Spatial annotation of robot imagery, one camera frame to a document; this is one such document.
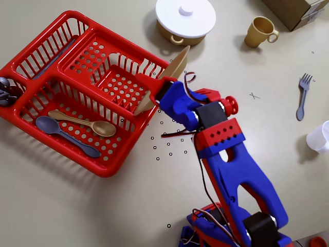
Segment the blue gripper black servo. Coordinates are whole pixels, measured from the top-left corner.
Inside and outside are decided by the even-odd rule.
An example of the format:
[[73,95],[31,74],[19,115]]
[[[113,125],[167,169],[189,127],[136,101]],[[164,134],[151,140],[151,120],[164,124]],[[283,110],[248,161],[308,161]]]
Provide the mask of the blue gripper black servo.
[[137,74],[135,77],[150,92],[151,102],[173,120],[182,124],[188,131],[199,128],[196,109],[202,104],[188,96],[182,82],[173,77],[155,79],[145,74]]

